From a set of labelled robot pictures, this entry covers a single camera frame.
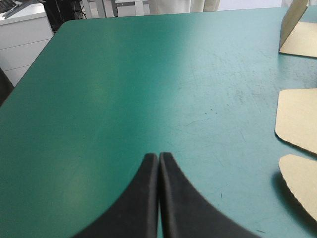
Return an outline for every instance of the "scratch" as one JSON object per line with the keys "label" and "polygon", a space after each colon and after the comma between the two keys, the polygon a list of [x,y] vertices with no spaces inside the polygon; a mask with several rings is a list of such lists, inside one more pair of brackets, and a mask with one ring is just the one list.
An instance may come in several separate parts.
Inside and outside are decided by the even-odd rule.
{"label": "scratch", "polygon": [[242,131],[240,131],[240,134],[242,135],[242,138],[243,138],[244,143],[247,143],[247,142],[246,142],[246,139],[244,138],[244,135],[243,135]]}
{"label": "scratch", "polygon": [[209,120],[210,118],[207,118],[207,119],[203,119],[203,120],[194,120],[192,121],[191,123],[187,124],[186,126],[189,126],[190,124],[193,124],[195,122],[199,122],[199,121],[206,121],[206,120]]}
{"label": "scratch", "polygon": [[264,231],[260,231],[260,230],[256,230],[256,231],[261,232],[261,233],[264,233],[264,234],[266,233],[266,232],[264,232]]}

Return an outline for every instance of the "white cabinet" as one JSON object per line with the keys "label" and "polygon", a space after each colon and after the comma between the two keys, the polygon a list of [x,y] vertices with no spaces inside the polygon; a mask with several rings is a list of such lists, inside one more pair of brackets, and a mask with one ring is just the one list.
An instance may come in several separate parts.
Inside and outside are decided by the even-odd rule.
{"label": "white cabinet", "polygon": [[0,14],[0,67],[15,86],[53,33],[41,3],[4,19]]}

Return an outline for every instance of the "floor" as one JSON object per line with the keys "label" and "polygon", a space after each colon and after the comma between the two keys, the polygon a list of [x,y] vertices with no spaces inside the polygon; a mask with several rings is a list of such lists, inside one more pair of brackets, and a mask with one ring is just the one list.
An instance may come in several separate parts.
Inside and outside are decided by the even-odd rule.
{"label": "floor", "polygon": [[[220,0],[218,11],[253,9],[253,8],[269,8],[287,6],[292,0]],[[111,1],[104,0],[107,17],[113,17]],[[311,5],[317,5],[317,0],[310,0]],[[98,18],[96,3],[90,2],[93,18]],[[145,15],[150,15],[149,5],[144,5]],[[118,7],[119,16],[134,16],[134,6]]]}

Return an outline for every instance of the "cabinet drawer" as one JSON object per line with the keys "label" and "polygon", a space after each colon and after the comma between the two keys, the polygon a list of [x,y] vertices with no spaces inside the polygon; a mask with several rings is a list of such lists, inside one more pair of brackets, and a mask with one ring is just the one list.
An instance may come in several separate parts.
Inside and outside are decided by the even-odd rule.
{"label": "cabinet drawer", "polygon": [[4,73],[6,74],[10,82],[13,84],[13,86],[15,87],[16,84],[23,77],[25,72],[29,69],[29,67],[30,65],[21,67],[21,68],[15,68],[15,69],[7,70]]}
{"label": "cabinet drawer", "polygon": [[49,40],[0,50],[0,67],[3,71],[31,65]]}

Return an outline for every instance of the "chair leg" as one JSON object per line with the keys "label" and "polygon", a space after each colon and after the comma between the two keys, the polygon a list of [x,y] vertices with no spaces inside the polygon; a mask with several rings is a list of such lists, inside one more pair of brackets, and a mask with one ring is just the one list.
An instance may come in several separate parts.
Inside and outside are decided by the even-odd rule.
{"label": "chair leg", "polygon": [[135,15],[144,16],[143,1],[135,1]]}
{"label": "chair leg", "polygon": [[111,0],[111,5],[112,5],[113,16],[118,17],[118,7],[117,7],[117,4],[115,3],[115,0]]}

